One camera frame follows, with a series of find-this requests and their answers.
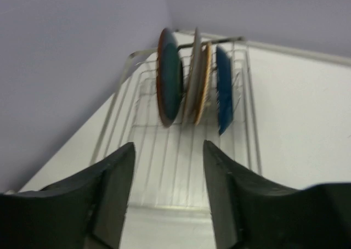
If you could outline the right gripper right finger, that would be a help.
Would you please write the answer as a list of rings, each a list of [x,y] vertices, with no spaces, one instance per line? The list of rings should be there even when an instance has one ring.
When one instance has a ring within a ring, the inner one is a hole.
[[[349,183],[289,188],[209,140],[203,166],[217,248],[350,248]]]

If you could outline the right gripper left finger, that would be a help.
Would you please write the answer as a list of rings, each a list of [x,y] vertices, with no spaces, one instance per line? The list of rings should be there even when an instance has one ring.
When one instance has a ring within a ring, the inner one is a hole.
[[[135,146],[38,191],[1,195],[1,248],[119,248]]]

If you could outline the woven bamboo round plate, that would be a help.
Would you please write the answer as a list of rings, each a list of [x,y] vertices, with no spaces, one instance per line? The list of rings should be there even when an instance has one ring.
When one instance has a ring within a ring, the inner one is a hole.
[[[200,79],[199,79],[199,91],[197,95],[197,102],[195,108],[195,121],[194,124],[197,126],[205,109],[207,94],[209,90],[210,76],[212,71],[212,43],[208,42],[205,45],[204,50],[201,53],[200,61]]]

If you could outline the grey deer pattern plate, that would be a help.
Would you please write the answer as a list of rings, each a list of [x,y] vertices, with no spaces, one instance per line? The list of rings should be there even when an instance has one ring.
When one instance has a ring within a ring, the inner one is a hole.
[[[195,123],[196,112],[200,105],[200,92],[203,85],[203,74],[201,73],[202,57],[201,32],[199,28],[196,27],[188,74],[188,86],[184,101],[183,124]]]

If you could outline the dark blue leaf-shaped plate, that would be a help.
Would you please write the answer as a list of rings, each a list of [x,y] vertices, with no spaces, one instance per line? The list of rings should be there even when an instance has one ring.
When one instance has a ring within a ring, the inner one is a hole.
[[[222,46],[216,47],[218,133],[222,135],[234,119],[231,60]]]

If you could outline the teal round ceramic plate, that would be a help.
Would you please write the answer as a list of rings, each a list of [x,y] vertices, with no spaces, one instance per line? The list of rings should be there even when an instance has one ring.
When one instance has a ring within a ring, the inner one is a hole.
[[[162,30],[157,47],[156,93],[158,112],[164,127],[176,119],[184,92],[183,64],[178,43],[169,28]]]

